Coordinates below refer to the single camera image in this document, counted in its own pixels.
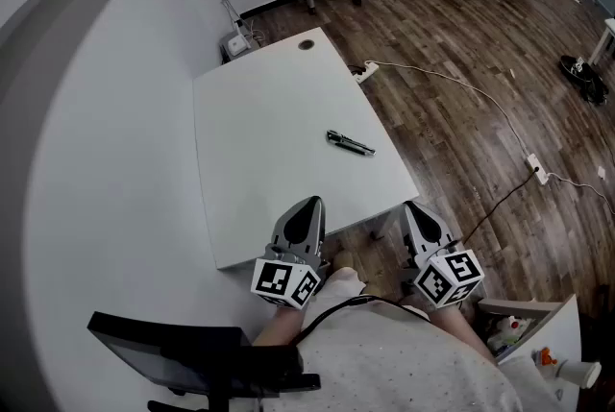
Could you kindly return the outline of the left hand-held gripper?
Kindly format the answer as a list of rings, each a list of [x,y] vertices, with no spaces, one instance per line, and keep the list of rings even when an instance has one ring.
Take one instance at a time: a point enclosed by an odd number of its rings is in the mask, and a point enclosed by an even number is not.
[[[321,282],[318,254],[326,231],[326,208],[319,196],[303,199],[274,226],[264,256],[255,261],[251,292],[268,303],[303,309]]]

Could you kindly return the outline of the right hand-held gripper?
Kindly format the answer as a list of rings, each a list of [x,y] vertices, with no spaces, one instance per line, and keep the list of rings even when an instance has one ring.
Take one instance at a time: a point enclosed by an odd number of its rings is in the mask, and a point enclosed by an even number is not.
[[[433,210],[416,202],[404,202],[401,227],[410,257],[426,259],[417,274],[410,277],[409,286],[432,308],[460,303],[481,284],[484,272],[472,250],[431,255],[433,243],[438,247],[455,244],[448,225]]]

